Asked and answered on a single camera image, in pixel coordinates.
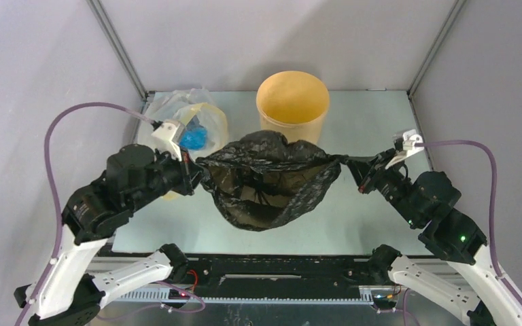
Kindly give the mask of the clear plastic bag yellow rim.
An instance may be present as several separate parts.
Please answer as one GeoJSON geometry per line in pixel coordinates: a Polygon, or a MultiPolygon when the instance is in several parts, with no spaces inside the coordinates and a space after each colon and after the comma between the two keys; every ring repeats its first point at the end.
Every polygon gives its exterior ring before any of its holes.
{"type": "Polygon", "coordinates": [[[206,89],[175,90],[156,94],[146,105],[144,115],[150,119],[178,120],[186,125],[194,116],[207,129],[206,147],[188,150],[192,159],[206,157],[228,143],[228,121],[226,114],[214,102],[206,89]]]}

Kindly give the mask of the black trash bag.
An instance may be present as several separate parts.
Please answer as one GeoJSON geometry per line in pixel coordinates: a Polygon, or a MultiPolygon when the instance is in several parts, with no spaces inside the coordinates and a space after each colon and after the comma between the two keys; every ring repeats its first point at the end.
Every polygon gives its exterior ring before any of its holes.
{"type": "Polygon", "coordinates": [[[222,217],[238,229],[262,232],[314,210],[352,159],[261,130],[196,163],[205,170],[201,185],[222,217]]]}

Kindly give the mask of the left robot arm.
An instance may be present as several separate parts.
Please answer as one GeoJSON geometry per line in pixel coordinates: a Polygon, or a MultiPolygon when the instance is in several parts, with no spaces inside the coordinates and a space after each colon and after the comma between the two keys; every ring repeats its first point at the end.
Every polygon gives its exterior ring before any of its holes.
{"type": "Polygon", "coordinates": [[[19,325],[86,325],[122,295],[162,280],[179,283],[188,259],[175,244],[123,268],[93,274],[90,262],[116,230],[168,192],[194,193],[203,170],[188,152],[179,158],[145,145],[127,145],[108,157],[106,169],[76,190],[59,214],[52,258],[40,279],[14,297],[19,325]]]}

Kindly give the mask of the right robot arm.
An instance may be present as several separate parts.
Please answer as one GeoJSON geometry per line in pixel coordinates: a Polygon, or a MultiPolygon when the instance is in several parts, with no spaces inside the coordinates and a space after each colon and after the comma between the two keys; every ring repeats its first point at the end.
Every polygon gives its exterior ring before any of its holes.
{"type": "Polygon", "coordinates": [[[452,267],[470,290],[414,264],[382,244],[368,261],[372,281],[404,285],[438,304],[465,325],[522,325],[522,292],[493,258],[493,238],[473,219],[455,209],[461,197],[443,172],[421,173],[416,181],[402,174],[403,161],[389,150],[371,158],[346,158],[361,194],[378,191],[412,229],[419,241],[452,267]]]}

